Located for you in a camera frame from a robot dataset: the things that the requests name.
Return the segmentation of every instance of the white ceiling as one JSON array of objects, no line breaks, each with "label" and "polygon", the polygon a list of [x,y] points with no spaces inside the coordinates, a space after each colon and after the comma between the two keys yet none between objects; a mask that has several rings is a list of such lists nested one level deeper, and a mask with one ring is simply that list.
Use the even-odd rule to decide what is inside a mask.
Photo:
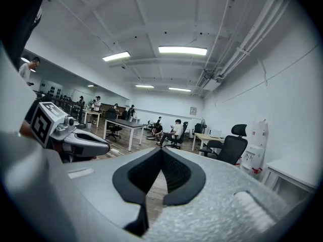
[{"label": "white ceiling", "polygon": [[[235,52],[265,1],[252,0],[246,21],[220,66]],[[246,3],[247,0],[230,0],[219,40],[206,67],[226,0],[52,0],[50,3],[44,0],[42,20],[35,31],[46,33],[52,45],[59,46],[69,40],[64,46],[66,53],[78,57],[93,71],[118,76],[131,87],[150,84],[157,91],[178,87],[192,89],[194,93],[202,70],[214,69]],[[158,51],[161,45],[188,44],[207,48],[206,56]],[[122,51],[129,51],[131,58],[108,63],[102,60]]]}]

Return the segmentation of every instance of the water cooler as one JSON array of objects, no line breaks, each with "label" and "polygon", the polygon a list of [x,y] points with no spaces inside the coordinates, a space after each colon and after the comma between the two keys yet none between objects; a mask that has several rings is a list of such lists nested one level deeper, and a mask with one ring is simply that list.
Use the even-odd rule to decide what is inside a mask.
[{"label": "water cooler", "polygon": [[257,177],[262,169],[261,163],[264,157],[267,142],[267,122],[258,121],[253,125],[251,144],[247,146],[241,159],[240,169],[253,177]]}]

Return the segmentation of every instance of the fluorescent light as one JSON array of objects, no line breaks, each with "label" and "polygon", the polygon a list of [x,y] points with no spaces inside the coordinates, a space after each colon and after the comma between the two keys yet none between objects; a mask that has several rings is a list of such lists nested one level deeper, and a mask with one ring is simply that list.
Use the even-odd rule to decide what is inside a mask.
[{"label": "fluorescent light", "polygon": [[26,63],[30,63],[30,61],[28,59],[25,59],[23,57],[21,57],[21,60],[24,61],[24,62],[26,62]]},{"label": "fluorescent light", "polygon": [[206,55],[207,49],[190,46],[160,46],[160,53],[183,53],[183,54],[199,54]]},{"label": "fluorescent light", "polygon": [[187,91],[191,92],[191,90],[186,90],[186,89],[180,89],[180,88],[169,88],[170,90],[176,90],[176,91]]},{"label": "fluorescent light", "polygon": [[136,87],[141,87],[141,88],[153,88],[153,86],[150,86],[150,85],[136,85]]},{"label": "fluorescent light", "polygon": [[124,58],[124,57],[129,57],[130,54],[129,52],[122,52],[122,53],[119,53],[119,54],[113,54],[113,55],[109,55],[109,56],[106,56],[103,58],[104,61],[111,61],[111,60],[115,60],[115,59],[120,59],[120,58]]}]

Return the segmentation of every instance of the wooden desk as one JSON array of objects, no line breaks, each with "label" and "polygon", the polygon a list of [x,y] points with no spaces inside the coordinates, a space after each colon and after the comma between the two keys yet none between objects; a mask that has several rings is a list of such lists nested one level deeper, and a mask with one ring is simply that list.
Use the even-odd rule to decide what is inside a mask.
[{"label": "wooden desk", "polygon": [[86,115],[97,115],[97,121],[96,121],[96,127],[99,126],[99,119],[100,119],[100,112],[98,111],[91,111],[91,110],[83,110],[83,112],[85,113],[85,117],[84,117],[84,123],[86,124]]},{"label": "wooden desk", "polygon": [[105,123],[104,123],[103,139],[105,139],[105,135],[106,135],[106,125],[107,125],[108,122],[110,122],[112,124],[115,124],[115,125],[118,125],[118,126],[127,127],[129,129],[131,129],[128,151],[131,151],[131,145],[132,145],[132,138],[133,138],[134,130],[141,128],[141,135],[140,135],[140,140],[139,140],[139,144],[141,144],[141,142],[142,142],[143,129],[144,129],[145,125],[137,124],[137,123],[134,123],[134,122],[125,121],[123,119],[112,119],[112,118],[111,119],[106,119],[105,120]]},{"label": "wooden desk", "polygon": [[322,166],[306,159],[284,157],[267,163],[268,170],[262,179],[265,184],[271,174],[275,175],[270,189],[274,190],[279,178],[282,178],[312,194],[318,188]]},{"label": "wooden desk", "polygon": [[207,144],[208,141],[220,141],[220,142],[224,143],[224,139],[221,139],[221,138],[213,138],[210,135],[195,133],[194,134],[193,145],[192,145],[192,151],[194,151],[196,137],[201,140],[200,149],[203,149],[203,144],[204,143]]}]

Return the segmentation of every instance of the person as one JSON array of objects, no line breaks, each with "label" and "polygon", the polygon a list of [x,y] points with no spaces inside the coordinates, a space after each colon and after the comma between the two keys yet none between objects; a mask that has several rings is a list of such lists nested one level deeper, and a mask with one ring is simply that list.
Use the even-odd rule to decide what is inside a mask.
[{"label": "person", "polygon": [[93,111],[98,112],[100,110],[100,107],[101,107],[101,97],[97,96],[96,97],[96,102],[94,103]]},{"label": "person", "polygon": [[81,96],[81,97],[80,97],[79,103],[81,103],[81,104],[83,104],[83,105],[85,104],[85,101],[84,101],[83,96]]},{"label": "person", "polygon": [[133,114],[136,112],[134,107],[135,107],[134,105],[131,105],[131,108],[128,109],[127,118],[129,120],[129,122],[132,122]]},{"label": "person", "polygon": [[157,145],[163,146],[165,138],[179,139],[183,133],[183,126],[181,125],[182,121],[180,119],[175,120],[175,126],[171,126],[172,130],[170,133],[164,133],[160,142]]},{"label": "person", "polygon": [[39,66],[39,64],[40,64],[40,59],[39,57],[36,56],[31,62],[24,63],[19,68],[20,76],[25,80],[25,82],[29,86],[33,85],[32,83],[29,82],[31,69],[35,70]]},{"label": "person", "polygon": [[118,107],[118,104],[116,103],[116,104],[114,104],[113,109],[114,109],[115,111],[119,112],[119,110],[117,109],[117,107]]},{"label": "person", "polygon": [[151,130],[152,135],[159,140],[163,136],[163,127],[160,123],[156,123],[155,127]]}]

